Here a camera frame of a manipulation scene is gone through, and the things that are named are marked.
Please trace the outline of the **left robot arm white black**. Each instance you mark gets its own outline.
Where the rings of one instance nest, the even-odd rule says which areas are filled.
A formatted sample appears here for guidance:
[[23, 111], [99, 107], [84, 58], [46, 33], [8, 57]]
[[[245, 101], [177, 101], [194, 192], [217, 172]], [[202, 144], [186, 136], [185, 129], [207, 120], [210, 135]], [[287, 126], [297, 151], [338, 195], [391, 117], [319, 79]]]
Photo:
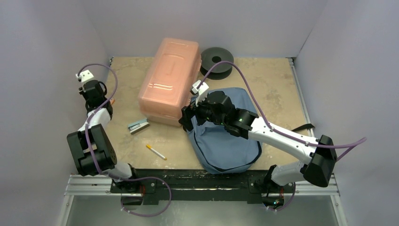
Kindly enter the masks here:
[[87, 120], [77, 131], [67, 135], [67, 143], [78, 173], [82, 176], [105, 175], [114, 182], [122, 182], [128, 192], [140, 188], [134, 168], [117, 160], [116, 152], [105, 132], [111, 121], [113, 108], [106, 98], [107, 87], [98, 80], [86, 82], [79, 88], [85, 99]]

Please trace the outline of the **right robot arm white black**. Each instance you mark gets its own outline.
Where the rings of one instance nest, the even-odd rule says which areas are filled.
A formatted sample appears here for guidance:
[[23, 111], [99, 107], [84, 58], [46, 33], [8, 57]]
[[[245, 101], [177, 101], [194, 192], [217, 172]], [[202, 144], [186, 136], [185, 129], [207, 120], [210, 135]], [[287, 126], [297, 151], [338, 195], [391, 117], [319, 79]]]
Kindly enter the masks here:
[[327, 187], [337, 162], [336, 151], [328, 148], [332, 139], [303, 136], [271, 124], [258, 114], [247, 109], [236, 108], [222, 91], [207, 95], [201, 102], [192, 101], [181, 109], [179, 123], [191, 131], [192, 118], [197, 124], [212, 122], [224, 126], [235, 137], [256, 140], [278, 148], [298, 159], [298, 162], [283, 166], [272, 166], [264, 178], [265, 188], [271, 192], [291, 182], [307, 181], [315, 186]]

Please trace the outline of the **yellow white pencil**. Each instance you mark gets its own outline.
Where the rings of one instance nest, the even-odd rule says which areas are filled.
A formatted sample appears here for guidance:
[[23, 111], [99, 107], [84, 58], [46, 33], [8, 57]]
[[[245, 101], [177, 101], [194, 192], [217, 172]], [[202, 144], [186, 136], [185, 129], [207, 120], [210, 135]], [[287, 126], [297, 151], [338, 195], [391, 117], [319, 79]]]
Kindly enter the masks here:
[[149, 149], [151, 152], [153, 152], [155, 155], [157, 155], [158, 157], [160, 157], [163, 160], [167, 160], [167, 157], [162, 155], [161, 153], [159, 153], [158, 151], [156, 151], [154, 148], [152, 148], [150, 145], [146, 145], [146, 148]]

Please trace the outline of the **blue backpack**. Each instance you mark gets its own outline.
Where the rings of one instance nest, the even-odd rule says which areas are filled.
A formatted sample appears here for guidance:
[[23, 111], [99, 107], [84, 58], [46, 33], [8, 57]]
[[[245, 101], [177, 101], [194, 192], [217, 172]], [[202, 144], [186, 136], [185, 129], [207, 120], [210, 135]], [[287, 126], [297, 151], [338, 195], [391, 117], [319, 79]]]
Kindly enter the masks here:
[[310, 154], [316, 150], [271, 131], [262, 117], [254, 120], [248, 139], [235, 137], [224, 126], [211, 122], [196, 124], [187, 134], [202, 167], [211, 174], [246, 171], [261, 156], [263, 143], [294, 156], [304, 164], [310, 163]]

